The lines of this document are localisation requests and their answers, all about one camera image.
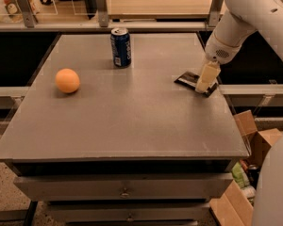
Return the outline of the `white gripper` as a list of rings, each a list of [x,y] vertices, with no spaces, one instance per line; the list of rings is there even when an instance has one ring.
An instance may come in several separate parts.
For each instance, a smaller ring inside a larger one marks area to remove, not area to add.
[[[212,33],[206,43],[205,58],[206,61],[197,80],[195,91],[204,93],[216,80],[221,69],[220,64],[230,62],[240,51],[241,46],[231,46],[220,41],[215,33]]]

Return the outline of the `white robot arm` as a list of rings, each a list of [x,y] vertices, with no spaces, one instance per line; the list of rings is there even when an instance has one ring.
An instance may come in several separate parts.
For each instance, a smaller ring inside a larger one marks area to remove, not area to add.
[[[225,0],[227,11],[208,39],[195,90],[205,92],[242,43],[258,32],[283,61],[283,0]],[[283,226],[283,136],[267,153],[258,178],[252,226]]]

